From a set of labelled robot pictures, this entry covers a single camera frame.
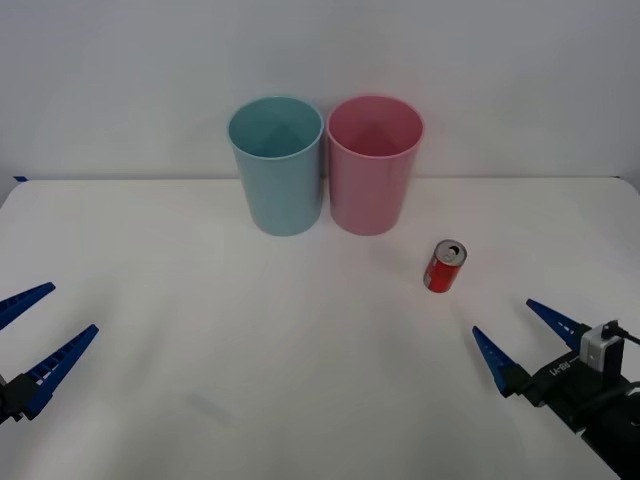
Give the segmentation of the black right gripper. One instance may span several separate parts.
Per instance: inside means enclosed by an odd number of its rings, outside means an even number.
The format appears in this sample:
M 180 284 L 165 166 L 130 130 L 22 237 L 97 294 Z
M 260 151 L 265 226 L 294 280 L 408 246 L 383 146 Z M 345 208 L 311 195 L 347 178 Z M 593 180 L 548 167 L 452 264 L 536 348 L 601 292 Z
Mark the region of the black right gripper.
M 590 326 L 533 299 L 528 299 L 526 305 L 572 351 L 580 351 L 582 336 L 591 330 Z M 474 326 L 472 334 L 504 398 L 521 395 L 528 386 L 528 401 L 536 407 L 549 407 L 575 433 L 585 436 L 631 434 L 631 382 L 622 375 L 622 348 L 614 348 L 605 354 L 602 370 L 592 368 L 571 352 L 531 378 L 480 328 Z

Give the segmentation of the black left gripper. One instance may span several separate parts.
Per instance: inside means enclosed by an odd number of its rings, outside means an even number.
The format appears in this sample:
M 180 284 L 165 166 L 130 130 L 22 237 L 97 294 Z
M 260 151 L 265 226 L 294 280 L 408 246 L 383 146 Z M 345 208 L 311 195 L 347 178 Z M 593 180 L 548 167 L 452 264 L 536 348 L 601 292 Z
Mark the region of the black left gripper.
M 47 282 L 1 300 L 0 330 L 55 289 L 52 282 Z M 98 332 L 98 327 L 92 324 L 27 372 L 10 382 L 1 378 L 0 424 L 9 418 L 37 417 Z

